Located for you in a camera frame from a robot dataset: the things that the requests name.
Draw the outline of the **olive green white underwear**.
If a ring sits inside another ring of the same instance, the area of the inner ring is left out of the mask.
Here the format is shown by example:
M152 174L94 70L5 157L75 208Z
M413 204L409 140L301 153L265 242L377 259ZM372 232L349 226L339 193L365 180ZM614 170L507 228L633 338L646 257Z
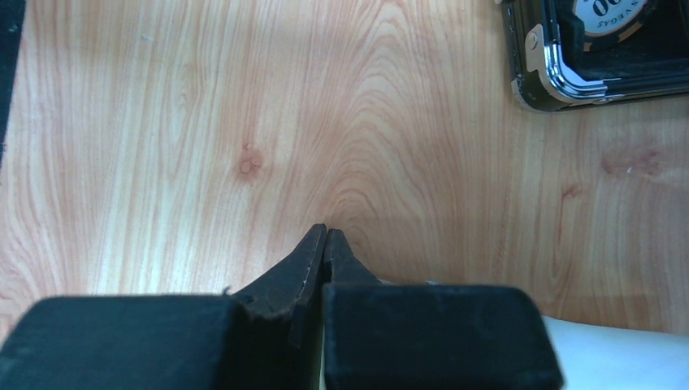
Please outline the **olive green white underwear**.
M522 290L382 284L378 389L685 389L688 339L542 315Z

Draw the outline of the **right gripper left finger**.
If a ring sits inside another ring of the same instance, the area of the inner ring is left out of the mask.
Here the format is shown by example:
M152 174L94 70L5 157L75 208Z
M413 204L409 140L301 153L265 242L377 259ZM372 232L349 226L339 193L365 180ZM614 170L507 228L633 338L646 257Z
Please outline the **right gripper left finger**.
M1 349L4 389L303 389L327 229L220 295L51 297Z

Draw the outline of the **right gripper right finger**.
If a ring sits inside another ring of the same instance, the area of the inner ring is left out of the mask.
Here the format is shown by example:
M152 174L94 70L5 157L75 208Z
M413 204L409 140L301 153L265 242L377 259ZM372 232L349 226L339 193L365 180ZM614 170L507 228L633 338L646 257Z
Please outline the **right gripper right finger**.
M381 283L339 229L323 261L330 389L560 389L565 379L535 303L491 285Z

